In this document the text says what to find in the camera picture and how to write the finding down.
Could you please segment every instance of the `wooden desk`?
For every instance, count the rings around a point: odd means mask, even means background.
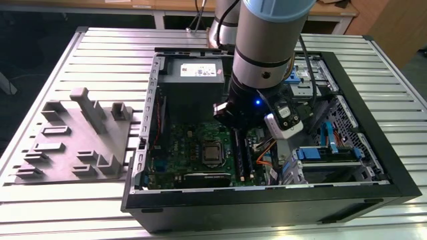
[[[213,17],[216,1],[206,0],[204,7],[205,17]],[[157,29],[164,29],[164,16],[193,16],[193,0],[132,0],[129,2],[105,3],[104,0],[1,0],[0,10],[28,12],[61,12],[93,14],[136,14],[152,15]],[[333,4],[316,2],[308,20],[336,22],[332,34],[344,34],[352,18],[359,15],[349,4],[345,9]]]

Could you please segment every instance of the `motherboard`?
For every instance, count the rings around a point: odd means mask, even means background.
[[[246,136],[248,147],[252,148],[257,141],[253,130]],[[149,189],[204,187],[204,184],[210,186],[214,183],[229,187],[265,184],[261,166],[254,168],[252,179],[236,179],[229,130],[218,122],[173,124],[166,145],[160,154],[158,149],[152,150],[156,153],[146,162]],[[184,178],[186,183],[200,185],[185,186]]]

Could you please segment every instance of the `dark floor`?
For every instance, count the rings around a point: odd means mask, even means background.
[[[166,29],[184,29],[192,17],[165,17]],[[202,18],[204,26],[212,17]],[[17,88],[0,92],[0,155],[21,124],[78,26],[154,28],[152,16],[0,12],[0,72]],[[419,53],[401,72],[427,98],[427,58]]]

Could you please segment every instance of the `metal slotted table surface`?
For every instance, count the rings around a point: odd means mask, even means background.
[[[86,87],[102,106],[124,101],[136,113],[128,133],[129,162],[137,146],[145,89],[154,47],[205,48],[205,32],[80,28],[46,80],[0,160],[0,236],[12,239],[233,238],[424,239],[427,236],[427,112],[425,102],[373,41],[361,36],[302,35],[311,51],[335,52],[423,196],[375,210],[347,223],[226,229],[153,235],[120,212],[124,177],[74,184],[14,185],[12,175],[32,145],[44,117],[42,103],[61,100]]]

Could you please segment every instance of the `wooden cabinet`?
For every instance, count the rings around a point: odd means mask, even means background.
[[[427,43],[425,0],[351,0],[359,10],[347,35],[369,35],[397,68]]]

